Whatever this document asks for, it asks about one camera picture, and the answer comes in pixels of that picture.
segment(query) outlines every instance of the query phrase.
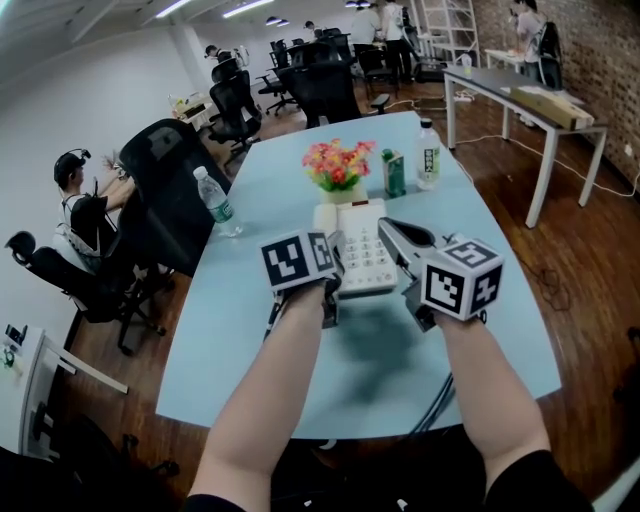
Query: white cube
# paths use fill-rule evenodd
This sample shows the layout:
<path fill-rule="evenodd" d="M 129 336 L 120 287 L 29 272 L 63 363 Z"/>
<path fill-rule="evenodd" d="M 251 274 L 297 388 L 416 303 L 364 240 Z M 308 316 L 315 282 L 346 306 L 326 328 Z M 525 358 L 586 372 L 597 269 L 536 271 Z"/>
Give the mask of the white cube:
<path fill-rule="evenodd" d="M 498 299 L 504 257 L 464 240 L 423 259 L 421 302 L 465 321 Z"/>
<path fill-rule="evenodd" d="M 259 245 L 274 292 L 317 281 L 336 272 L 333 254 L 321 230 L 298 230 Z"/>

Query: white shirt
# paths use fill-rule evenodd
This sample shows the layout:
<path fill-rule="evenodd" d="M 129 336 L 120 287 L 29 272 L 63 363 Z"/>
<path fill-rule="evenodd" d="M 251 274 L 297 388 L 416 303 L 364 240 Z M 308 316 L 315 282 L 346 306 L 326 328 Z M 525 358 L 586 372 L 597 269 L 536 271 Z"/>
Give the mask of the white shirt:
<path fill-rule="evenodd" d="M 518 35 L 525 45 L 525 62 L 538 62 L 540 60 L 540 38 L 544 19 L 532 11 L 525 11 L 518 16 Z"/>
<path fill-rule="evenodd" d="M 371 44 L 380 30 L 380 17 L 372 9 L 356 11 L 351 24 L 351 42 L 353 44 Z"/>
<path fill-rule="evenodd" d="M 382 11 L 384 19 L 383 30 L 386 41 L 399 41 L 404 38 L 404 26 L 402 25 L 402 7 L 396 3 L 390 3 L 384 6 Z"/>

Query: brick wall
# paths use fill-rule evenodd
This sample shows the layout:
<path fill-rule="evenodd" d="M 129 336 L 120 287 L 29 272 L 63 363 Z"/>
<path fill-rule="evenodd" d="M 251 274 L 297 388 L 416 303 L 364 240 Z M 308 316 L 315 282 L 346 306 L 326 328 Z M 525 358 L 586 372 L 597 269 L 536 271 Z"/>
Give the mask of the brick wall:
<path fill-rule="evenodd" d="M 538 10 L 558 25 L 565 88 L 609 124 L 605 155 L 631 181 L 640 163 L 640 2 L 638 0 L 538 0 Z M 510 0 L 475 0 L 480 48 L 515 45 Z M 634 160 L 624 153 L 626 144 Z"/>

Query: flower pot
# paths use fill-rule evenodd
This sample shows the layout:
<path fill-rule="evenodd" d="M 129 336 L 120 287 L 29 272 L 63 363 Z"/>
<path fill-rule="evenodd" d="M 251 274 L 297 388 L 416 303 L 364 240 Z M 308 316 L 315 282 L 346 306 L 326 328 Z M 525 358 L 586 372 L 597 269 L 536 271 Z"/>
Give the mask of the flower pot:
<path fill-rule="evenodd" d="M 327 192 L 320 189 L 322 202 L 328 204 L 353 203 L 355 201 L 366 201 L 368 199 L 367 189 L 364 188 L 362 181 L 358 181 L 350 190 L 336 190 L 335 192 Z"/>

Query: cardboard box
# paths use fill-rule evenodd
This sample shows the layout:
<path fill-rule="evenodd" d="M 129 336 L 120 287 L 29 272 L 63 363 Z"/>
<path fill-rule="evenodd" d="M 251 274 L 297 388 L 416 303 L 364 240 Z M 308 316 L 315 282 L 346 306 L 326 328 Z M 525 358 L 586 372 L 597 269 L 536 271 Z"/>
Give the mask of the cardboard box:
<path fill-rule="evenodd" d="M 541 87 L 513 87 L 509 96 L 566 130 L 583 130 L 594 123 L 592 115 Z"/>

